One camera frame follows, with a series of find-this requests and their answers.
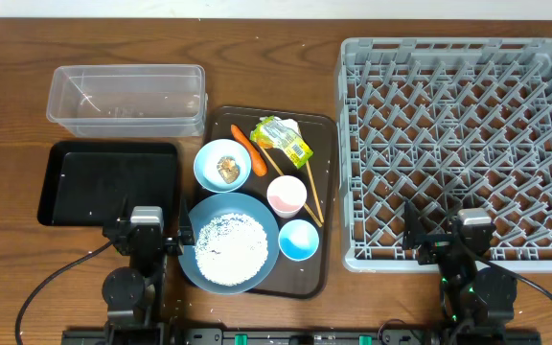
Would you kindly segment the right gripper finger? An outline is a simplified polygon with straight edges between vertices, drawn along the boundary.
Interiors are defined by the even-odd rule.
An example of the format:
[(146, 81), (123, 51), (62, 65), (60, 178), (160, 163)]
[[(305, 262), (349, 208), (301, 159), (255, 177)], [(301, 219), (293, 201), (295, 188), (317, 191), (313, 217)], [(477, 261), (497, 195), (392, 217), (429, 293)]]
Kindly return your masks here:
[(404, 204), (403, 218), (402, 248), (408, 250), (423, 245), (426, 242), (426, 230), (421, 223), (419, 212), (410, 201)]
[(463, 203), (461, 201), (448, 200), (446, 202), (445, 216), (446, 216), (447, 224), (450, 224), (454, 219), (457, 218), (457, 213), (462, 208), (463, 208)]

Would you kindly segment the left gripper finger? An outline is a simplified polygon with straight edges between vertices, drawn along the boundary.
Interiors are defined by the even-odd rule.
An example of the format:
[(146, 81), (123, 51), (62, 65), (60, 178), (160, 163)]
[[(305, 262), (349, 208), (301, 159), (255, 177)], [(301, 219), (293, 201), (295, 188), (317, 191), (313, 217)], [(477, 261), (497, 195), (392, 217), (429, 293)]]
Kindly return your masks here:
[(128, 221), (127, 207), (128, 207), (128, 197), (127, 197), (127, 195), (124, 195), (121, 202), (119, 203), (119, 205), (116, 208), (116, 218), (115, 218), (115, 220), (116, 220), (117, 223)]
[(189, 210), (184, 197), (180, 200), (178, 215), (178, 241), (182, 245), (195, 245), (196, 236), (189, 216)]

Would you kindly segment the dark blue plate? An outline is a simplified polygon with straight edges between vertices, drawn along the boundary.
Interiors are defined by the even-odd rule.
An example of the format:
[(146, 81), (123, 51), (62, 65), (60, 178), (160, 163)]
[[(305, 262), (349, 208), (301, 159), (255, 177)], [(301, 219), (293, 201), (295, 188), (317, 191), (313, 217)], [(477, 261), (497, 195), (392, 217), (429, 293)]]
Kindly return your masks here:
[(212, 195), (189, 212), (189, 219), (178, 260), (199, 288), (225, 295), (246, 292), (275, 266), (279, 227), (258, 199), (239, 193)]

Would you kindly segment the white rice pile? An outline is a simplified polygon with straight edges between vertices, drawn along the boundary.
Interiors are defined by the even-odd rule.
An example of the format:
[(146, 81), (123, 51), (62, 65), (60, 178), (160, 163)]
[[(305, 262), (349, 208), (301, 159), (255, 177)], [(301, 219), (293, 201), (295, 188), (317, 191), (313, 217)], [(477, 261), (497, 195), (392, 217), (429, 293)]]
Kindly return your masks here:
[(195, 242), (195, 259), (208, 281), (233, 287), (253, 278), (267, 260), (267, 235), (252, 217), (229, 213), (204, 225)]

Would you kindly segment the light blue bowl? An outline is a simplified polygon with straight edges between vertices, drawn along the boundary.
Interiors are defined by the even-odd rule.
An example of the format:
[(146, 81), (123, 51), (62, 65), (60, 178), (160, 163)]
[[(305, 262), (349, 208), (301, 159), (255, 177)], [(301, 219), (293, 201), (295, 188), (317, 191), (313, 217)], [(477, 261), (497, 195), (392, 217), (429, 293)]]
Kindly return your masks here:
[[(234, 164), (238, 168), (235, 179), (228, 183), (219, 172), (220, 164)], [(247, 180), (251, 173), (249, 153), (238, 142), (230, 139), (217, 139), (204, 145), (194, 161), (196, 181), (206, 190), (213, 193), (236, 191)]]

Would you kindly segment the brown food scrap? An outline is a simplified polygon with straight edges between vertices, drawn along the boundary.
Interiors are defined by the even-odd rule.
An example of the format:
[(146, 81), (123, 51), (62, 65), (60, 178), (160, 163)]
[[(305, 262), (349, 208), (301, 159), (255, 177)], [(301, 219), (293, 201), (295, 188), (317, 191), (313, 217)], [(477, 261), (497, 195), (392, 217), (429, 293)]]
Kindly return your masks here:
[(236, 160), (231, 156), (223, 156), (217, 163), (220, 177), (227, 184), (232, 184), (240, 175), (240, 168)]

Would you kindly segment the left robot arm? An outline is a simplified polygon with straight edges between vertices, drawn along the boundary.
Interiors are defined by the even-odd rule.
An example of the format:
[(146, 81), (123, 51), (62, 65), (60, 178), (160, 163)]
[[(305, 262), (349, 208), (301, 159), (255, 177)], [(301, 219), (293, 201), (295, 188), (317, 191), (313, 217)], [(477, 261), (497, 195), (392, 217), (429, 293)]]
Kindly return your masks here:
[(116, 251), (129, 257), (127, 266), (110, 272), (103, 282), (107, 303), (107, 344), (182, 344), (181, 331), (161, 316), (167, 261), (184, 254), (196, 238), (185, 200), (180, 201), (176, 233), (166, 234), (159, 206), (130, 208), (124, 198), (118, 215), (103, 226)]

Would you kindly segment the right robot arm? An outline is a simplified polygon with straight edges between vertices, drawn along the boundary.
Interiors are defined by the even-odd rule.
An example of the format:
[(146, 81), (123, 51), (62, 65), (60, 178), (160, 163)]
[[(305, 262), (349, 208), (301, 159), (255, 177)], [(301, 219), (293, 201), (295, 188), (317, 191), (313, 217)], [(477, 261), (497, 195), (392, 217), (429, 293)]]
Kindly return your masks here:
[(417, 251), (419, 265), (437, 265), (445, 324), (427, 344), (504, 344), (505, 324), (514, 318), (517, 281), (477, 262), (491, 246), (495, 225), (482, 208), (462, 209), (448, 231), (429, 234), (419, 213), (404, 204), (402, 247)]

